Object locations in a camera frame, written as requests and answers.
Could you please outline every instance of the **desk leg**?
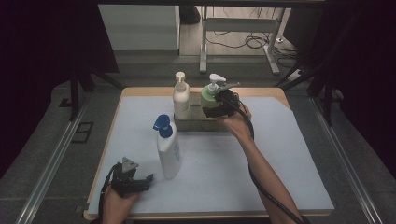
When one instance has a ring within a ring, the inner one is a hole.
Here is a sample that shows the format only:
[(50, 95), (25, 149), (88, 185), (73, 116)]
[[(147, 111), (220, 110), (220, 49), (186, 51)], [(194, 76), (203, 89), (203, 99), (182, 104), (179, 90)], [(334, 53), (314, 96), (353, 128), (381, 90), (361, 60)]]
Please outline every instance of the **desk leg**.
[(282, 24), (283, 15), (285, 14), (285, 8), (282, 8), (279, 15), (276, 18), (276, 24), (274, 27), (274, 31), (271, 34), (270, 43), (268, 46), (264, 46), (265, 55), (267, 56), (268, 63), (271, 66), (271, 70), (274, 75), (279, 75), (279, 68), (277, 67), (276, 60), (273, 56), (274, 44), (277, 37), (277, 33), (279, 32), (280, 25)]
[(201, 59), (199, 62), (200, 73), (206, 73), (206, 23), (207, 23), (207, 6), (204, 7), (202, 19), (202, 42), (201, 42)]

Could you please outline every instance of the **person's right hand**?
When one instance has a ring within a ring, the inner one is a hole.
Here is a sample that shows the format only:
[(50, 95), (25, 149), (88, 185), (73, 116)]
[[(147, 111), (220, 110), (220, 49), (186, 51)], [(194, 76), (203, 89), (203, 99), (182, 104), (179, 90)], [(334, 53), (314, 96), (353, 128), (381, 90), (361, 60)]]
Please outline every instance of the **person's right hand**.
[[(250, 111), (248, 110), (248, 107), (246, 105), (240, 105), (239, 109), (245, 112), (249, 119), (251, 118)], [(228, 118), (219, 117), (216, 118), (216, 120), (219, 123), (222, 123), (227, 128), (227, 130), (232, 133), (238, 140), (250, 137), (250, 130), (248, 129), (248, 125), (245, 119), (238, 112), (235, 112), (235, 114)]]

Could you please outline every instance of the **blue pump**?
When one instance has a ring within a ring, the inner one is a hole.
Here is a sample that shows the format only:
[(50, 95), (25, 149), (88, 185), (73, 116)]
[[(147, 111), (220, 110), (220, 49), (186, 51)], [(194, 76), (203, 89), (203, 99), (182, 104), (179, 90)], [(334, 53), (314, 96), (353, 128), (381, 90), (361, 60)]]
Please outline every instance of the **blue pump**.
[(157, 118), (152, 128), (160, 132), (160, 137), (168, 138), (172, 136), (173, 133), (173, 129), (170, 123), (171, 120), (169, 119), (169, 116), (162, 114)]

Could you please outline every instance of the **bottle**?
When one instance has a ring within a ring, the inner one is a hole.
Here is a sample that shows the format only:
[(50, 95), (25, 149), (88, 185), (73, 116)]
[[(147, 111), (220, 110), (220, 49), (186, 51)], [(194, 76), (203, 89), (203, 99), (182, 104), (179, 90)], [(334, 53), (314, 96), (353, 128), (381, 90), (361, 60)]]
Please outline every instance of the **bottle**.
[(176, 73), (176, 85), (173, 94), (175, 119), (191, 119), (190, 86), (184, 80), (183, 72)]
[(213, 108), (219, 105), (215, 100), (215, 95), (218, 93), (218, 81), (226, 81), (224, 77), (217, 74), (210, 74), (210, 84), (203, 87), (201, 90), (201, 107)]
[(170, 121), (169, 116), (160, 115), (155, 121), (153, 129), (159, 131), (157, 148), (163, 175), (167, 179), (172, 179), (177, 175), (181, 166), (176, 125)]

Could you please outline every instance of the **pump bottle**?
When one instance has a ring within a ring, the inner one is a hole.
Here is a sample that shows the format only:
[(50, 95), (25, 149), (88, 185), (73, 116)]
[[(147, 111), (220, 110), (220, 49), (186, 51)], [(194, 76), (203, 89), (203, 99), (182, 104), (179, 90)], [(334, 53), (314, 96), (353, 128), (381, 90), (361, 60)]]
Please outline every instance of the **pump bottle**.
[(160, 115), (155, 121), (153, 129), (159, 131), (157, 148), (163, 175), (167, 179), (172, 179), (177, 175), (181, 166), (176, 125), (170, 121), (169, 116)]
[(183, 72), (176, 73), (177, 83), (173, 94), (175, 119), (191, 119), (190, 86), (185, 79), (186, 75)]
[(218, 81), (226, 81), (224, 77), (217, 74), (210, 74), (210, 84), (203, 87), (201, 90), (201, 107), (213, 108), (219, 105), (215, 100), (215, 95), (219, 92), (219, 86), (216, 84)]

